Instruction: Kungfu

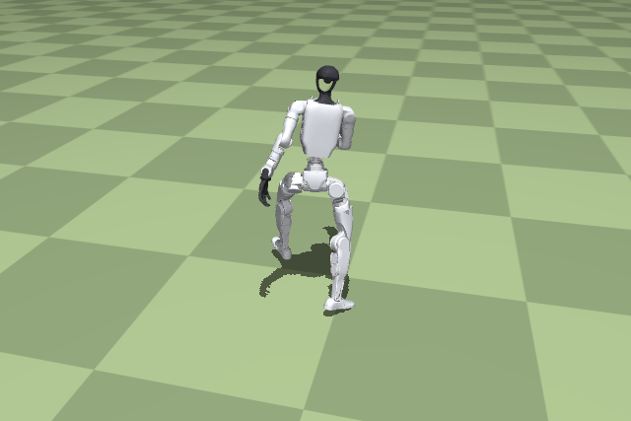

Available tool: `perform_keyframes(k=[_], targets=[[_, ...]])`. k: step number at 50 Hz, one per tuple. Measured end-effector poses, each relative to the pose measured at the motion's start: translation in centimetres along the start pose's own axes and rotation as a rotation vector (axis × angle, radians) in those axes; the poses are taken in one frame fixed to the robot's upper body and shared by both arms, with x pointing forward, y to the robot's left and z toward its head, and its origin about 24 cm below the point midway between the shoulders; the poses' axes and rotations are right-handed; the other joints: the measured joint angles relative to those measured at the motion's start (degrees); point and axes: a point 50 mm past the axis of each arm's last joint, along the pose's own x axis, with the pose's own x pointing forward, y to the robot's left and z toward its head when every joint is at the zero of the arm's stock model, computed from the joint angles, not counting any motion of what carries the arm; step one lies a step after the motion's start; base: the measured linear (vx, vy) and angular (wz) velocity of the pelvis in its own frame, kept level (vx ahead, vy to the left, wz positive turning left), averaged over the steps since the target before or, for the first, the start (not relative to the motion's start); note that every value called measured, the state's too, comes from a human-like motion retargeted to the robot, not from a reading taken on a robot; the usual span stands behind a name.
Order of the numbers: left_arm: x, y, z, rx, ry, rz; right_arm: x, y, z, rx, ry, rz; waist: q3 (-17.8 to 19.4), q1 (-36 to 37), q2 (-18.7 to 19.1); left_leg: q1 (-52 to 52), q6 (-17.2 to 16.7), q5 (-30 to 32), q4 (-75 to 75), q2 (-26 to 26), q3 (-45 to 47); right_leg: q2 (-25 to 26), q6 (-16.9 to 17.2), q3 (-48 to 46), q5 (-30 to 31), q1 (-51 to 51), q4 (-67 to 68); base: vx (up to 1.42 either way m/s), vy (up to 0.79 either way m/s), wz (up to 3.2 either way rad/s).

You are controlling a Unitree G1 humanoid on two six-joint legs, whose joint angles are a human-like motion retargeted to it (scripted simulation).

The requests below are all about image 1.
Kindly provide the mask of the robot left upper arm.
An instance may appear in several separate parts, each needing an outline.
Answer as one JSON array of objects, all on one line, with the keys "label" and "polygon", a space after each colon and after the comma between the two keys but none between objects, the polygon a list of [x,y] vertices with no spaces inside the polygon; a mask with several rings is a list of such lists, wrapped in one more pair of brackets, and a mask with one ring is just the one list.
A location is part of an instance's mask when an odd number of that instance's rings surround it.
[{"label": "robot left upper arm", "polygon": [[298,115],[303,114],[307,101],[295,101],[289,107],[283,124],[282,139],[279,146],[289,148],[292,145],[292,134],[299,120]]}]

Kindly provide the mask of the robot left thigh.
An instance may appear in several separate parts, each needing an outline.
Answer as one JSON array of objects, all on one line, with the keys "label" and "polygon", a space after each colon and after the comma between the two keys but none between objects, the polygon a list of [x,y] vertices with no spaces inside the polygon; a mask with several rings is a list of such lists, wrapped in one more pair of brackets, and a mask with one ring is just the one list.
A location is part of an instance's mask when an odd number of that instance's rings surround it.
[{"label": "robot left thigh", "polygon": [[280,181],[277,202],[281,202],[284,208],[284,216],[293,212],[293,203],[290,200],[296,193],[301,193],[303,189],[303,175],[297,172],[291,172],[284,176]]}]

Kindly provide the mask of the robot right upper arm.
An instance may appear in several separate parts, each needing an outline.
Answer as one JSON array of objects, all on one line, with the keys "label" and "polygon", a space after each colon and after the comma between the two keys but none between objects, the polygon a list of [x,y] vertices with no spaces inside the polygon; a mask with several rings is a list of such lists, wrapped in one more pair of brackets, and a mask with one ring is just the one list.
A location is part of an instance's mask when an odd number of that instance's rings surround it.
[{"label": "robot right upper arm", "polygon": [[348,150],[351,147],[351,138],[353,136],[356,114],[350,106],[345,105],[343,105],[343,112],[341,128],[342,137],[338,138],[337,146],[341,150]]}]

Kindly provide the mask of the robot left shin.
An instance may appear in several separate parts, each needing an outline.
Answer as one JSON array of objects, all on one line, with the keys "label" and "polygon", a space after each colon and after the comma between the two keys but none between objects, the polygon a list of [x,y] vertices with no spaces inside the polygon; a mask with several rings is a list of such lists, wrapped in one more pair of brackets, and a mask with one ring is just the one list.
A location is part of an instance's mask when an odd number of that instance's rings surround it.
[{"label": "robot left shin", "polygon": [[284,208],[281,202],[276,202],[275,207],[276,225],[280,236],[280,246],[282,249],[288,247],[289,232],[291,230],[292,216],[291,214],[284,216]]}]

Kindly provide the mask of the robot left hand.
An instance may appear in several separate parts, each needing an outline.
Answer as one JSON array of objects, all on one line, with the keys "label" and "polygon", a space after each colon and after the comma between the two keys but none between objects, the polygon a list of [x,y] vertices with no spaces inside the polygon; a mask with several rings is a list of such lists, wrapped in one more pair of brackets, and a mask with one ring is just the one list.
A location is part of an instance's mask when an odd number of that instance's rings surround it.
[{"label": "robot left hand", "polygon": [[258,193],[258,198],[260,200],[260,202],[264,205],[264,206],[271,206],[270,204],[267,203],[266,201],[266,196],[267,198],[270,200],[270,195],[268,193],[268,182],[271,181],[271,178],[268,177],[269,174],[269,169],[265,168],[262,170],[262,174],[261,174],[261,183],[259,185],[259,193]]}]

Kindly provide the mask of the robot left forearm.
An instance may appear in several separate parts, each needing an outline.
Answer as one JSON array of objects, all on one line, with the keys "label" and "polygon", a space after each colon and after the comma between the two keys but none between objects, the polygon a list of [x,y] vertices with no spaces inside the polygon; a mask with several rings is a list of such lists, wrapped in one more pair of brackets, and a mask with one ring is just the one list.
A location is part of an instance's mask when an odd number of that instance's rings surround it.
[{"label": "robot left forearm", "polygon": [[277,138],[276,141],[274,143],[274,146],[272,148],[272,152],[270,154],[270,156],[268,157],[265,166],[261,169],[261,173],[262,170],[267,168],[269,169],[269,174],[268,177],[271,178],[273,176],[273,173],[275,171],[275,169],[277,168],[281,157],[284,155],[285,151],[283,151],[282,148],[279,147],[279,144],[281,142],[282,139],[282,133],[280,133]]}]

